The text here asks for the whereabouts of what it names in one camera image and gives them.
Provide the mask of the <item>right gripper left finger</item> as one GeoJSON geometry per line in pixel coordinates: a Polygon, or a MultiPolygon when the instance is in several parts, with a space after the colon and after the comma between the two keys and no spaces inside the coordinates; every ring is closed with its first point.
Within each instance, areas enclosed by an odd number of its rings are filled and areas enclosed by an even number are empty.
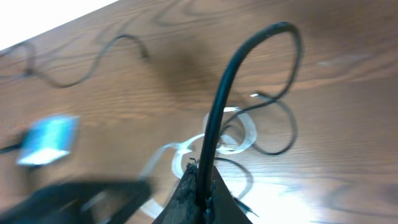
{"type": "Polygon", "coordinates": [[[197,223],[197,172],[195,164],[188,163],[185,173],[170,198],[167,206],[152,222],[153,224],[194,224],[197,223]]]}

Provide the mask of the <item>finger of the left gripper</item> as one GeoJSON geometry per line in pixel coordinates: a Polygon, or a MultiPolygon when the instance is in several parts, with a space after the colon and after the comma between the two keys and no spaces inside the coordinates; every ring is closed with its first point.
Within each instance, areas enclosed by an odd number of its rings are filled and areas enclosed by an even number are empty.
{"type": "Polygon", "coordinates": [[[1,223],[94,223],[85,205],[106,189],[127,194],[126,204],[111,215],[108,223],[126,223],[151,196],[146,180],[94,180],[54,184],[1,213],[1,223]]]}

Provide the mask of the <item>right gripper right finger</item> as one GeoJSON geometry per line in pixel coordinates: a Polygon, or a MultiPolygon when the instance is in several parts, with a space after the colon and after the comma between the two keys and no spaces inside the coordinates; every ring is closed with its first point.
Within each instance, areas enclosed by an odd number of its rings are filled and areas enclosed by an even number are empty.
{"type": "Polygon", "coordinates": [[[211,181],[211,195],[206,201],[206,222],[209,224],[252,224],[235,202],[215,166],[211,181]]]}

